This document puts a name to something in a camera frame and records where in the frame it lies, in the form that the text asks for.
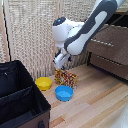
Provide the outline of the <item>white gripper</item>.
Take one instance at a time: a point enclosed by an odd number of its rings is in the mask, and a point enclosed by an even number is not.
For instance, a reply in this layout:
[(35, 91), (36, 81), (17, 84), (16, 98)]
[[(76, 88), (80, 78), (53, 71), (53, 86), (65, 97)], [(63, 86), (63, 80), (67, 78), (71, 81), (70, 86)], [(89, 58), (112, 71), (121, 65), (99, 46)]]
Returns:
[(66, 61), (72, 61), (71, 56), (69, 56), (68, 53), (64, 53), (62, 49), (59, 50), (59, 52), (55, 55), (54, 59), (53, 59), (53, 63), (54, 63), (54, 67), (56, 69), (60, 69), (65, 71), (66, 68), (63, 65)]

